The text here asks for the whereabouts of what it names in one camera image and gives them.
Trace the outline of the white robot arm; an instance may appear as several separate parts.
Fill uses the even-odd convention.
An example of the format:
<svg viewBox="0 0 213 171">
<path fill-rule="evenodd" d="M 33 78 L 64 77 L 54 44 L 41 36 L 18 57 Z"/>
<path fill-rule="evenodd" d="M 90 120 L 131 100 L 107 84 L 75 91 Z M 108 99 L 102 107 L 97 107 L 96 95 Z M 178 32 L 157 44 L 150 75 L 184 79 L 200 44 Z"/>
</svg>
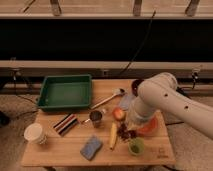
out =
<svg viewBox="0 0 213 171">
<path fill-rule="evenodd" d="M 126 120 L 129 128 L 144 125 L 156 110 L 172 114 L 213 140 L 213 107 L 191 100 L 176 91 L 178 82 L 171 73 L 157 74 L 140 83 L 138 96 L 131 101 Z"/>
</svg>

